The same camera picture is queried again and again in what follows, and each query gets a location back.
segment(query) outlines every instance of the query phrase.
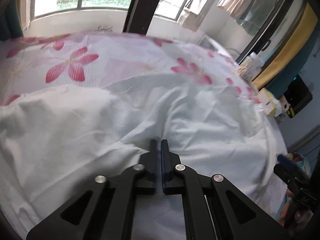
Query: floral bedsheet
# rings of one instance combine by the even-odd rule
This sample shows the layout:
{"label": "floral bedsheet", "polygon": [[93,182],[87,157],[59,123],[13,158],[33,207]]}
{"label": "floral bedsheet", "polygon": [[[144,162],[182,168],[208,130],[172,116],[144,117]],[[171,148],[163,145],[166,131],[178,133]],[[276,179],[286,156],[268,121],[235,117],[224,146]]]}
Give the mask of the floral bedsheet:
{"label": "floral bedsheet", "polygon": [[64,84],[103,87],[149,73],[183,75],[197,85],[232,86],[255,100],[228,57],[194,44],[136,34],[78,32],[0,43],[0,104],[22,93]]}

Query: black clamp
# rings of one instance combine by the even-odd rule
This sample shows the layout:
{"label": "black clamp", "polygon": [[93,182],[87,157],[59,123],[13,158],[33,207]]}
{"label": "black clamp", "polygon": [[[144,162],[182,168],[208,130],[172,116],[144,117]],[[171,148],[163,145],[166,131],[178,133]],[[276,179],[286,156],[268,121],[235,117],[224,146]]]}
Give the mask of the black clamp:
{"label": "black clamp", "polygon": [[[35,226],[27,240],[129,240],[136,195],[155,193],[156,141],[121,175],[95,177]],[[187,240],[289,240],[287,230],[225,177],[197,174],[161,142],[163,192],[182,195]]]}
{"label": "black clamp", "polygon": [[156,191],[156,141],[139,163],[121,175],[98,175],[76,195],[35,226],[27,240],[130,239],[136,195]]}
{"label": "black clamp", "polygon": [[182,195],[187,239],[284,240],[286,229],[220,174],[197,174],[161,142],[162,183],[166,195]]}
{"label": "black clamp", "polygon": [[289,206],[286,215],[285,228],[289,228],[295,223],[295,214],[297,211],[310,209],[313,213],[320,203],[320,162],[317,162],[315,170],[311,176],[308,176],[294,163],[283,155],[277,157],[279,163],[275,165],[274,173],[288,185],[292,192],[292,204]]}

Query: metal screw head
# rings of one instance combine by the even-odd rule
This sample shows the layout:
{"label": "metal screw head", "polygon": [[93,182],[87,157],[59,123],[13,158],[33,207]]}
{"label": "metal screw head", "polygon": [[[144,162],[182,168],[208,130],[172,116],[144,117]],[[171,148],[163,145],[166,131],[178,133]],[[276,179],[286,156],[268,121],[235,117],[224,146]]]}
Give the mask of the metal screw head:
{"label": "metal screw head", "polygon": [[216,182],[221,182],[223,181],[223,176],[220,175],[220,174],[216,174],[213,176],[213,179],[216,181]]}
{"label": "metal screw head", "polygon": [[144,170],[144,165],[142,165],[142,164],[136,164],[136,165],[133,166],[133,169],[134,169],[135,171],[143,171],[143,170]]}
{"label": "metal screw head", "polygon": [[98,175],[94,180],[98,183],[105,183],[107,181],[107,178],[105,176]]}
{"label": "metal screw head", "polygon": [[183,164],[177,164],[176,165],[176,170],[177,171],[184,171],[185,170],[185,166]]}

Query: window frame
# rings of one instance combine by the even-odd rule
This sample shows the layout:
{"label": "window frame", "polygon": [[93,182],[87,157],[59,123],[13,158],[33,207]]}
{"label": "window frame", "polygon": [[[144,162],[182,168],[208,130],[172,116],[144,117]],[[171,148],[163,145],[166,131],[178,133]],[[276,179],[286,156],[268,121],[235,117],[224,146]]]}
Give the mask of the window frame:
{"label": "window frame", "polygon": [[258,33],[253,37],[248,46],[242,51],[236,59],[237,63],[242,63],[244,59],[252,52],[258,54],[261,50],[266,49],[268,41],[273,33],[277,30],[286,12],[289,10],[294,0],[278,0],[276,6],[268,16],[265,23],[261,26]]}
{"label": "window frame", "polygon": [[268,60],[265,62],[264,66],[262,67],[261,71],[264,71],[273,61],[274,59],[279,55],[281,50],[284,48],[288,40],[291,38],[292,34],[296,30],[297,26],[300,23],[300,20],[302,18],[302,15],[304,13],[304,10],[307,6],[307,0],[303,0],[302,5],[297,13],[297,16],[295,20],[291,23],[290,27],[282,37],[281,41],[278,43],[278,46],[274,50],[274,53],[268,58]]}
{"label": "window frame", "polygon": [[[176,15],[175,18],[171,18],[171,17],[167,17],[164,15],[160,15],[160,14],[154,14],[155,16],[161,17],[161,18],[165,18],[168,20],[172,20],[172,21],[178,21],[184,7],[190,2],[190,0],[184,0],[182,5],[179,8],[179,11]],[[95,10],[95,9],[99,9],[99,10],[120,10],[120,11],[130,11],[130,7],[128,9],[126,8],[119,8],[119,7],[112,7],[112,6],[90,6],[90,7],[82,7],[82,3],[83,0],[78,0],[77,3],[77,7],[75,8],[69,8],[69,9],[64,9],[64,10],[57,10],[57,11],[53,11],[53,12],[49,12],[49,13],[45,13],[45,14],[41,14],[38,16],[35,16],[35,3],[36,0],[31,0],[31,5],[30,5],[30,21],[36,20],[36,19],[40,19],[42,17],[46,17],[46,16],[50,16],[50,15],[54,15],[54,14],[58,14],[58,13],[64,13],[64,12],[70,12],[70,11],[79,11],[79,10]]]}

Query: white wall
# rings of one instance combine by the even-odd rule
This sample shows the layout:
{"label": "white wall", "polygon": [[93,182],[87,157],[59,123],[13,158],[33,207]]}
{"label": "white wall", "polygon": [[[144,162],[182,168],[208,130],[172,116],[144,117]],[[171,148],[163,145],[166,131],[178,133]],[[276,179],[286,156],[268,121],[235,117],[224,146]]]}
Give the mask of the white wall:
{"label": "white wall", "polygon": [[314,83],[315,89],[311,92],[312,101],[292,119],[285,119],[279,124],[287,147],[320,124],[320,54],[316,58],[313,57],[319,46],[318,39],[308,61],[300,71],[300,76],[307,86]]}
{"label": "white wall", "polygon": [[215,39],[225,48],[232,48],[242,52],[252,39],[225,10],[217,7],[216,0],[205,16],[199,29]]}
{"label": "white wall", "polygon": [[113,31],[123,30],[126,11],[82,10],[57,13],[30,22],[24,31],[25,36],[54,36],[83,30],[96,30],[100,25],[113,27]]}
{"label": "white wall", "polygon": [[[121,33],[126,16],[127,11],[104,9],[57,13],[31,21],[30,27],[24,31],[24,35],[41,37],[83,30],[94,31],[100,25],[113,27],[115,33]],[[182,28],[176,22],[153,17],[147,35],[198,43],[203,33],[201,31],[195,33]]]}

